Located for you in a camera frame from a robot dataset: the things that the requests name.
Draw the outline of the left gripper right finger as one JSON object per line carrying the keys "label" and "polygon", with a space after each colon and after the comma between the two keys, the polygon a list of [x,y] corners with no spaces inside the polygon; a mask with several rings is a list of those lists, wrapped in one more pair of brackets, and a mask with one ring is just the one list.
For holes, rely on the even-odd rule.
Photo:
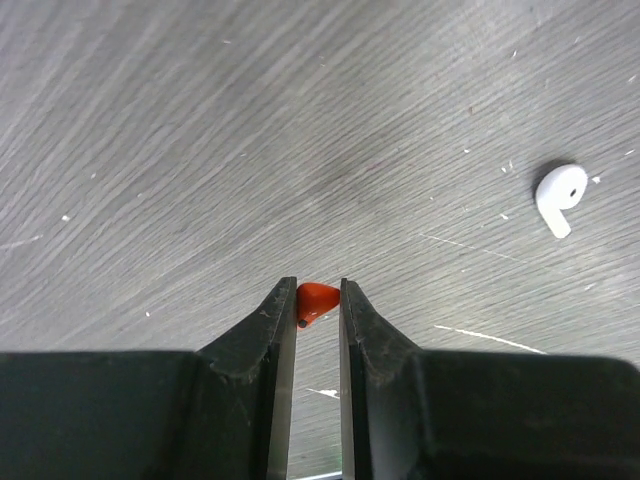
{"label": "left gripper right finger", "polygon": [[607,357],[429,350],[341,283],[347,479],[635,479],[639,372]]}

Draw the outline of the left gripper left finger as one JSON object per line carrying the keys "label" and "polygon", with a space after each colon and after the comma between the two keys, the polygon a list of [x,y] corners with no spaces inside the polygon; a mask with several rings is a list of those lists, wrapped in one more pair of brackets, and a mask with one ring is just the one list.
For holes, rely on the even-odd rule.
{"label": "left gripper left finger", "polygon": [[5,352],[5,479],[282,479],[296,287],[197,351]]}

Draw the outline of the white earbud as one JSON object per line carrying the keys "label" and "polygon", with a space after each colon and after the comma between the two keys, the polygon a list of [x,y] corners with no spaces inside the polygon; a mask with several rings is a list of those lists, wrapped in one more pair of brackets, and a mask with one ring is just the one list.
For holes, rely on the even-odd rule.
{"label": "white earbud", "polygon": [[563,212],[580,203],[587,184],[588,175],[580,165],[566,164],[550,171],[537,186],[536,207],[555,238],[563,239],[571,233]]}

